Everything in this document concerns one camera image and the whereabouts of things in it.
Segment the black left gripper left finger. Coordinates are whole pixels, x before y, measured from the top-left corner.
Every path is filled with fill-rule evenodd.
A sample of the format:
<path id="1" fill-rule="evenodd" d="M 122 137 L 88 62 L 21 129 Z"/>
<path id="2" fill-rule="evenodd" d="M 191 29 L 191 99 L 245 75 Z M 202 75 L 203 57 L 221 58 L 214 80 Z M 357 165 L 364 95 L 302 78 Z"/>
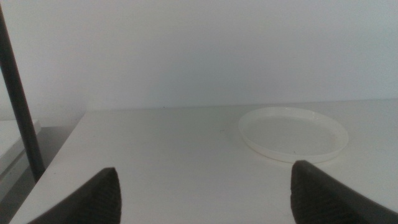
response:
<path id="1" fill-rule="evenodd" d="M 121 209 L 118 173 L 115 168 L 107 167 L 31 223 L 119 224 Z"/>

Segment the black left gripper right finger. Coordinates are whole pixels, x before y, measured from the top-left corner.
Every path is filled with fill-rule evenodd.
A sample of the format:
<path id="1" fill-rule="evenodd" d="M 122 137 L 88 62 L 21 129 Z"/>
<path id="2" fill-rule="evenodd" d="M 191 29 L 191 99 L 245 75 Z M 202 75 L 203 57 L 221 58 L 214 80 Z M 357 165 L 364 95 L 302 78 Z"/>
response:
<path id="1" fill-rule="evenodd" d="M 397 212 L 357 193 L 307 161 L 293 164 L 290 191 L 296 223 L 397 223 Z"/>

